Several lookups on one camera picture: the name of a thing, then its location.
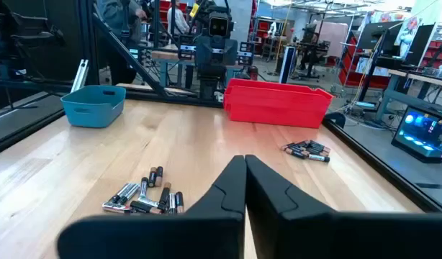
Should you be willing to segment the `black computer monitor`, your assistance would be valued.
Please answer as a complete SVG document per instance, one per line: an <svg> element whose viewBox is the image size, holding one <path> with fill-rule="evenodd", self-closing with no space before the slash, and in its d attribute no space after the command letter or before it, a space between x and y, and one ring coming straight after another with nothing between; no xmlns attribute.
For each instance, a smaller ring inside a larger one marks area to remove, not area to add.
<svg viewBox="0 0 442 259"><path fill-rule="evenodd" d="M384 42L379 43L382 49L385 51L393 50L401 26L402 22L399 21L367 24L358 39L358 48L374 49L383 37Z"/></svg>
<svg viewBox="0 0 442 259"><path fill-rule="evenodd" d="M405 58L405 65L418 66L420 64L424 51L428 48L429 38L433 34L434 27L434 24L419 26Z"/></svg>

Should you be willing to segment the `person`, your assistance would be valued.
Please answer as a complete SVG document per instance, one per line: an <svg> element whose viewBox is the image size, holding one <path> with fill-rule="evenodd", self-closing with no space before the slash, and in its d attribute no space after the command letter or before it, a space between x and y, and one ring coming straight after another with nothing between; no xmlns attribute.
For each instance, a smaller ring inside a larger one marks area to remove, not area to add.
<svg viewBox="0 0 442 259"><path fill-rule="evenodd" d="M98 0L97 5L104 21L119 40L121 40L121 32L124 28L124 18L127 17L131 31L126 46L137 47L141 38L141 22L148 17L146 9L143 9L136 0L130 0L127 12L124 10L122 0ZM137 72L128 65L127 61L107 40L103 40L103 54L110 68L112 85L132 83L135 80Z"/></svg>
<svg viewBox="0 0 442 259"><path fill-rule="evenodd" d="M172 35L186 34L189 26L180 10L180 0L173 1L174 3L167 12L168 32Z"/></svg>

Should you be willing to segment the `black equipment stand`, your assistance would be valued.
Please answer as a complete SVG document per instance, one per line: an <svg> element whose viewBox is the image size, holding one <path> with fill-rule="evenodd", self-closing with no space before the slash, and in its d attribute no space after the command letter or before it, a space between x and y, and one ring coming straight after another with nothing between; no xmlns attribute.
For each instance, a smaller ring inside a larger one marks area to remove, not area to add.
<svg viewBox="0 0 442 259"><path fill-rule="evenodd" d="M315 65L323 59L330 47L328 41L320 41L320 33L316 31L317 23L312 22L303 28L303 38L298 43L298 51L302 55L295 79L315 79L319 81L320 76L315 70Z"/></svg>

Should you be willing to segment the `black chair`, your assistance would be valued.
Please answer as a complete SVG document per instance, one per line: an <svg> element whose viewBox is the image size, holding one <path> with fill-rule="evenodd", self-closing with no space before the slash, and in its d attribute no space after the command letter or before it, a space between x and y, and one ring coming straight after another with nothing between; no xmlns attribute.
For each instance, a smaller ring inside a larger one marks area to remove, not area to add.
<svg viewBox="0 0 442 259"><path fill-rule="evenodd" d="M30 57L30 50L63 47L63 33L49 19L28 17L11 11L0 0L0 79L46 82Z"/></svg>

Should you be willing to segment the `red storage shelf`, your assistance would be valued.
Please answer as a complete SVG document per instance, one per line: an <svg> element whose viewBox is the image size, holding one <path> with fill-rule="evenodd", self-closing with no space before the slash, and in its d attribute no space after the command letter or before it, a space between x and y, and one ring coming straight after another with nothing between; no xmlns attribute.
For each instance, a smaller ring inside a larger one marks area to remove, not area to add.
<svg viewBox="0 0 442 259"><path fill-rule="evenodd" d="M252 19L249 27L248 41L254 44L254 54L261 55L264 50L274 45L279 36L279 24L270 19Z"/></svg>

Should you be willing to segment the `wooden workbench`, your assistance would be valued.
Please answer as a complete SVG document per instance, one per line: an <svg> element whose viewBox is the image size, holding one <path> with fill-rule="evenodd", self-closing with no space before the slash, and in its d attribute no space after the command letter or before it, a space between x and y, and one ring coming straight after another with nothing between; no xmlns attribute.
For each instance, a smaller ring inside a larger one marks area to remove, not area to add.
<svg viewBox="0 0 442 259"><path fill-rule="evenodd" d="M159 83L162 87L168 87L169 79L167 72L169 65L174 64L177 66L177 86L181 87L181 79L183 75L183 69L186 69L186 85L185 88L190 88L192 85L192 79L195 69L195 63L193 60L179 60L176 53L169 53L163 51L152 51L152 59L160 62L160 79Z"/></svg>

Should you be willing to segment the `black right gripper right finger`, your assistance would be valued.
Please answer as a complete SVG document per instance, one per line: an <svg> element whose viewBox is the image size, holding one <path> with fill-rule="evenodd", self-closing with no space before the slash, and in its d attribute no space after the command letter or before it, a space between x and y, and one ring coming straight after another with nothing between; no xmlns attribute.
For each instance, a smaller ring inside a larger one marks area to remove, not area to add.
<svg viewBox="0 0 442 259"><path fill-rule="evenodd" d="M442 259L442 214L338 212L255 155L245 202L263 259Z"/></svg>

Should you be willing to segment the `black aluminium table frame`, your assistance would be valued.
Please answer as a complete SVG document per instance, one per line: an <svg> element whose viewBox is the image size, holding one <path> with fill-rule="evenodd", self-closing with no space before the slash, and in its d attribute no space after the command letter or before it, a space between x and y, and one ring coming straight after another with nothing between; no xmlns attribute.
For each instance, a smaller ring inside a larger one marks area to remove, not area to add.
<svg viewBox="0 0 442 259"><path fill-rule="evenodd" d="M132 59L130 54L125 52L125 47L116 37L109 31L107 24L102 21L100 13L94 0L75 0L76 15L79 23L79 32L81 34L81 51L82 57L91 61L90 69L97 68L97 49L96 49L96 33L100 31L104 34L106 40L112 44L124 58L131 63L138 74L140 74L146 83L150 84L149 90L140 90L133 88L126 93L126 98L138 101L155 101L168 104L182 104L191 106L203 106L211 108L221 108L222 104L218 101L204 101L188 94L175 94L159 86L157 81L152 79L142 66ZM1 80L0 87L4 88L27 88L31 90L41 90L49 94L56 95L59 93L67 93L70 91L67 83L56 83L54 81L33 82L33 81L13 81ZM0 153L15 145L26 137L29 137L36 131L47 126L51 122L60 118L64 112L59 110L50 115L43 117L25 127L18 129L16 132L0 139ZM361 156L369 165L371 165L383 178L387 179L395 188L399 189L402 194L406 195L411 201L418 205L426 212L442 212L442 204L426 192L422 191L417 184L413 184L405 177L401 176L395 169L381 161L371 151L363 147L357 140L343 131L342 128L336 126L333 122L324 121L323 126L330 130L336 137L349 146L357 155Z"/></svg>

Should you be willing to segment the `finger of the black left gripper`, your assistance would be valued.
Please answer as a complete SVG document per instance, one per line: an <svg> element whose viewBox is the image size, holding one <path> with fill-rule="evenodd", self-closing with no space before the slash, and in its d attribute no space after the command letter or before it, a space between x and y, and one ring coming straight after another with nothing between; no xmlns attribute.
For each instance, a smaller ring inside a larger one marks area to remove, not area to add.
<svg viewBox="0 0 442 259"><path fill-rule="evenodd" d="M216 76L222 78L225 75L226 66L234 65L237 58L238 41L226 37L216 36L216 48L221 52L216 54Z"/></svg>
<svg viewBox="0 0 442 259"><path fill-rule="evenodd" d="M200 36L197 38L195 65L197 66L199 77L216 77L216 69L212 65L213 43L215 43L213 37Z"/></svg>

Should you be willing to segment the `teal plastic bin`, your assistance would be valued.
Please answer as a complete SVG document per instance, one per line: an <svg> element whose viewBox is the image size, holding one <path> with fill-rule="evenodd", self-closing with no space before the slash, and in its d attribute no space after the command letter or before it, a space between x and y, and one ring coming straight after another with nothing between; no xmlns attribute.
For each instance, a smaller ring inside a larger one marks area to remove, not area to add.
<svg viewBox="0 0 442 259"><path fill-rule="evenodd" d="M108 127L124 109L126 89L91 85L62 97L68 122L75 127Z"/></svg>

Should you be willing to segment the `white and blue tower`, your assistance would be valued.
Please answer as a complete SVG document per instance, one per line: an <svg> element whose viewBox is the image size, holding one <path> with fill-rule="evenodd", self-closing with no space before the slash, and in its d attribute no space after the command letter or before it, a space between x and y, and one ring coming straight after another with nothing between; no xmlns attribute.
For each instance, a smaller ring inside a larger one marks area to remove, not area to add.
<svg viewBox="0 0 442 259"><path fill-rule="evenodd" d="M294 46L287 46L284 49L281 71L279 74L279 83L287 83L294 68L295 53L296 47Z"/></svg>

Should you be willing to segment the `silver aluminium extrusion bar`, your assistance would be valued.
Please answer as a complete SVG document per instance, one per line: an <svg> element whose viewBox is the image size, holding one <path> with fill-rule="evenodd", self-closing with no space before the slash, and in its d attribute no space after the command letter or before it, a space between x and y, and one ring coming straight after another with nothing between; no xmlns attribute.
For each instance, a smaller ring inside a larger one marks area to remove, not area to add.
<svg viewBox="0 0 442 259"><path fill-rule="evenodd" d="M71 87L71 93L84 87L84 84L88 76L88 72L89 72L89 61L87 59L81 59L81 62L79 63L78 70L76 73L76 77L74 78Z"/></svg>

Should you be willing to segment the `red storage cabinet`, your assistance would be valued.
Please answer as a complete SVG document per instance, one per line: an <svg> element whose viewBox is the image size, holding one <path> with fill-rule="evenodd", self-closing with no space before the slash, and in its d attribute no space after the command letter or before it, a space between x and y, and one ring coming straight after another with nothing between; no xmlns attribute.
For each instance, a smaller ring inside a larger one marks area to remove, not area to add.
<svg viewBox="0 0 442 259"><path fill-rule="evenodd" d="M363 70L361 62L369 57L363 54L362 49L356 48L357 43L356 36L351 32L346 41L338 75L340 83L344 86L356 87L359 84L362 78L360 71Z"/></svg>

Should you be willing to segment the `wooden desk with grey legs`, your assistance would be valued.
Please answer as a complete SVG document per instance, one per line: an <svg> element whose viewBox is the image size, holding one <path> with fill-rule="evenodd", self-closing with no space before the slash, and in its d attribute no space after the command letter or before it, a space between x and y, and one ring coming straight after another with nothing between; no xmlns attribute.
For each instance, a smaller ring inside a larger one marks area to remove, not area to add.
<svg viewBox="0 0 442 259"><path fill-rule="evenodd" d="M389 83L382 94L382 101L380 102L375 114L375 120L380 122L385 113L387 113L387 105L390 100L398 101L408 106L430 106L428 102L423 101L422 97L413 97L395 90L399 78L412 79L422 81L425 83L435 84L442 88L442 78L434 78L431 76L419 74L416 72L407 72L389 69L390 74Z"/></svg>

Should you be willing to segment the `colourful poster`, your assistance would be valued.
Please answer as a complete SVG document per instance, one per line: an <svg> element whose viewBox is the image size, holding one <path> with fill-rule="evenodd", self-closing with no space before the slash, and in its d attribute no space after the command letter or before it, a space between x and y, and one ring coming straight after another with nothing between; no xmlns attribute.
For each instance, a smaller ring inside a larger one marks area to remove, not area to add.
<svg viewBox="0 0 442 259"><path fill-rule="evenodd" d="M405 59L411 47L412 41L420 25L423 24L423 18L411 17L406 19L400 26L395 45L400 47L399 57Z"/></svg>

